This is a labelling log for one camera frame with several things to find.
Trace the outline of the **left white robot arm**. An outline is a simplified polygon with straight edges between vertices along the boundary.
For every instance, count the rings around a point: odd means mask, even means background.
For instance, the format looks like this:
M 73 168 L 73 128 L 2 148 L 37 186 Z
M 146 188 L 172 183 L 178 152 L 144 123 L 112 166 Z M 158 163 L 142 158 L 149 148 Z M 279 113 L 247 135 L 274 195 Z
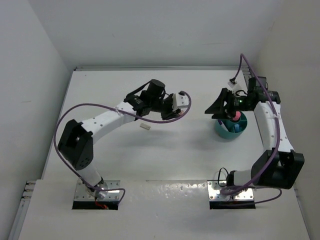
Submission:
M 103 182 L 92 164 L 94 144 L 99 139 L 151 112 L 159 113 L 164 121 L 180 116 L 188 100 L 182 92 L 167 94 L 165 87 L 163 82 L 152 79 L 128 93 L 114 109 L 86 120 L 72 119 L 66 123 L 57 149 L 91 191 Z

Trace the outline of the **purple capped white marker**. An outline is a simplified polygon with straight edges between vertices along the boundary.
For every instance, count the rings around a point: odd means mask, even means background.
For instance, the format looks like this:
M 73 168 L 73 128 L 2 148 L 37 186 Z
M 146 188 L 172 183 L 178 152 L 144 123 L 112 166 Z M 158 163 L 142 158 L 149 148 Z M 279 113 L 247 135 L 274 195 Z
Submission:
M 218 121 L 220 127 L 221 127 L 222 129 L 224 129 L 224 128 L 222 127 L 223 122 L 222 122 L 220 119 L 218 119 L 217 121 Z

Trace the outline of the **green capped white marker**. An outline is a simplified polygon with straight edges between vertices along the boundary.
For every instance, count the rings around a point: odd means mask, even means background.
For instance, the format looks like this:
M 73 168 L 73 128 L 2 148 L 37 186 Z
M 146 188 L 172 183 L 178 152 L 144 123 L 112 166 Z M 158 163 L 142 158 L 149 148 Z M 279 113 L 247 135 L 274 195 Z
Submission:
M 231 128 L 230 126 L 228 126 L 228 125 L 226 125 L 226 124 L 224 124 L 224 123 L 223 123 L 221 126 L 222 126 L 226 131 L 231 132 L 231 129 L 232 129 L 232 128 Z

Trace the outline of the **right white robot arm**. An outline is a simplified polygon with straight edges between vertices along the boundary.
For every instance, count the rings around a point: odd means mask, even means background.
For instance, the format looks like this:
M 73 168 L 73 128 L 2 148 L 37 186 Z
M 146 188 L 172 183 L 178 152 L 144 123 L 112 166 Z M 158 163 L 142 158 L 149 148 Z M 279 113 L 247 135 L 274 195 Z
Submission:
M 223 88 L 205 110 L 223 124 L 234 123 L 237 112 L 253 112 L 263 145 L 263 153 L 249 170 L 233 170 L 226 178 L 224 194 L 248 187 L 288 190 L 294 185 L 304 163 L 304 155 L 294 150 L 281 117 L 281 99 L 270 91 L 265 77 L 251 77 L 247 94 L 238 96 Z

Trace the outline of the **blue highlighter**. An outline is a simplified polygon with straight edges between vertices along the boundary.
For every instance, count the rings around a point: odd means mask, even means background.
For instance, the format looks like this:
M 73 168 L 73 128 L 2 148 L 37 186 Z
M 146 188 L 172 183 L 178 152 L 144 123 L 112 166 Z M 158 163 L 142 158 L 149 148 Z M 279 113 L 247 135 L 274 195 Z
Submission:
M 239 124 L 235 124 L 235 125 L 234 125 L 234 132 L 235 132 L 235 133 L 240 132 L 240 125 L 239 125 Z

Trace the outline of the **pink highlighter marker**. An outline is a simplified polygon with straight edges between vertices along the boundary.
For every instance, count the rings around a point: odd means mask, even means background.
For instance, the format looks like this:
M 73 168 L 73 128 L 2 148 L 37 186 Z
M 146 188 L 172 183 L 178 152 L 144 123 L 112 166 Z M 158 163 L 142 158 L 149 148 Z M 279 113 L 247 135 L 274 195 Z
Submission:
M 237 112 L 235 113 L 235 116 L 232 118 L 232 121 L 233 121 L 233 122 L 238 122 L 238 121 L 240 120 L 240 118 L 241 118 L 241 112 L 240 112 L 240 111 L 237 111 Z

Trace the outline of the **grey eraser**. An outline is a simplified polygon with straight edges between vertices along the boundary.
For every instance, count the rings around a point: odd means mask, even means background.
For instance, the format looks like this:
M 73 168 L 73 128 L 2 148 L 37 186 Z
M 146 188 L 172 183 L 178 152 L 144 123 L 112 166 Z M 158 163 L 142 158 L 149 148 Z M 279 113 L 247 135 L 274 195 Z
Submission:
M 145 124 L 145 123 L 141 123 L 140 127 L 145 129 L 145 130 L 150 130 L 151 129 L 151 127 L 149 125 Z

